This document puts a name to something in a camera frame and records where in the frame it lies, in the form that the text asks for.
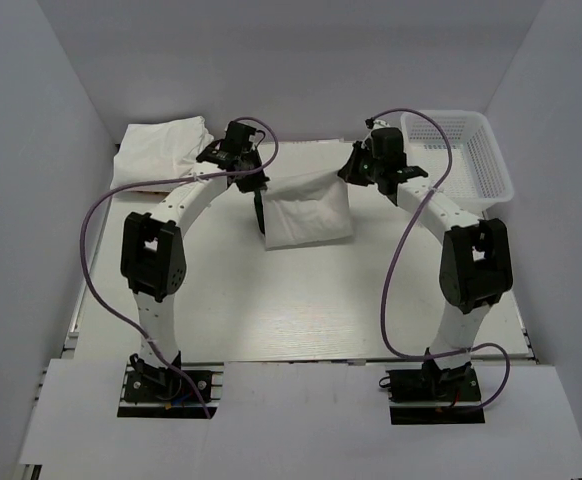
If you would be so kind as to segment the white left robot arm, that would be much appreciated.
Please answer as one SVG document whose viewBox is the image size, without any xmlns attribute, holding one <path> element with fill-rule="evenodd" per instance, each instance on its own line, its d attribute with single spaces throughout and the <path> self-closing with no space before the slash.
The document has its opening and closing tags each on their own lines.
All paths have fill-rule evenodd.
<svg viewBox="0 0 582 480">
<path fill-rule="evenodd" d="M 139 325 L 147 334 L 137 362 L 161 368 L 181 365 L 175 338 L 175 295 L 184 283 L 187 264 L 183 237 L 217 197 L 236 185 L 242 193 L 267 188 L 257 147 L 218 140 L 196 159 L 192 180 L 175 187 L 146 213 L 130 213 L 124 222 L 121 273 L 136 302 Z"/>
</svg>

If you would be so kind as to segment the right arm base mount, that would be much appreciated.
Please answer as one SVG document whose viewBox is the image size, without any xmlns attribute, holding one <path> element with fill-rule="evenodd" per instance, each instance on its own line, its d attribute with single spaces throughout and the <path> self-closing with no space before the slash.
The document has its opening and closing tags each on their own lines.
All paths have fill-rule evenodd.
<svg viewBox="0 0 582 480">
<path fill-rule="evenodd" d="M 388 370 L 378 382 L 388 393 L 392 425 L 484 424 L 478 378 L 471 362 L 440 369 L 434 360 L 417 368 Z"/>
</svg>

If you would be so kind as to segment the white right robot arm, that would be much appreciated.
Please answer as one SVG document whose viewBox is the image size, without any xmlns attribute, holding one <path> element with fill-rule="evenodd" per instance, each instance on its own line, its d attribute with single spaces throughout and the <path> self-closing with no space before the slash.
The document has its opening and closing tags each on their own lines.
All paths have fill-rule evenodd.
<svg viewBox="0 0 582 480">
<path fill-rule="evenodd" d="M 411 215 L 381 291 L 380 330 L 387 350 L 412 362 L 433 363 L 434 369 L 444 374 L 465 370 L 477 348 L 475 339 L 484 318 L 512 288 L 506 225 L 462 209 L 443 192 L 445 177 L 431 182 L 422 168 L 406 164 L 404 153 L 375 157 L 357 141 L 338 176 L 347 184 L 375 186 L 393 205 Z M 441 245 L 438 283 L 445 300 L 437 334 L 419 356 L 395 349 L 386 330 L 392 276 L 416 224 L 424 226 Z"/>
</svg>

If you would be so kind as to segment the white and green raglan t-shirt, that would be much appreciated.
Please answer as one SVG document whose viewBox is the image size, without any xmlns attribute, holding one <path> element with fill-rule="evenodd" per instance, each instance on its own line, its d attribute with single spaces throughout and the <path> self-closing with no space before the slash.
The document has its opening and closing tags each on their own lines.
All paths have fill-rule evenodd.
<svg viewBox="0 0 582 480">
<path fill-rule="evenodd" d="M 348 186 L 334 170 L 280 177 L 254 207 L 266 250 L 322 245 L 354 234 Z"/>
</svg>

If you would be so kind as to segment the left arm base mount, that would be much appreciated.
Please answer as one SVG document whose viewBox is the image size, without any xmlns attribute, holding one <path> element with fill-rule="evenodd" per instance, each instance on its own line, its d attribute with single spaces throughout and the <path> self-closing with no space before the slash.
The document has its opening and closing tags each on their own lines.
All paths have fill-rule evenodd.
<svg viewBox="0 0 582 480">
<path fill-rule="evenodd" d="M 144 419 L 211 419 L 219 406 L 223 364 L 185 364 L 194 388 L 164 366 L 154 367 L 130 356 L 123 377 L 117 417 Z"/>
</svg>

